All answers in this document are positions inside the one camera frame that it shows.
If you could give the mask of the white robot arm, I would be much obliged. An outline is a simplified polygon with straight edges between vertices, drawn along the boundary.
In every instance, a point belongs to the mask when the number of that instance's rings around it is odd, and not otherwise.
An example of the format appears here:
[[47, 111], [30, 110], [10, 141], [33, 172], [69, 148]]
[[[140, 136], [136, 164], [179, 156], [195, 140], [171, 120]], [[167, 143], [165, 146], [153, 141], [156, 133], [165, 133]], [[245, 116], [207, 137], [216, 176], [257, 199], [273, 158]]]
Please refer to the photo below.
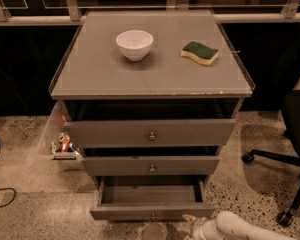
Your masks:
[[183, 214], [191, 225], [184, 240], [300, 240], [246, 222], [233, 212], [222, 211], [213, 219]]

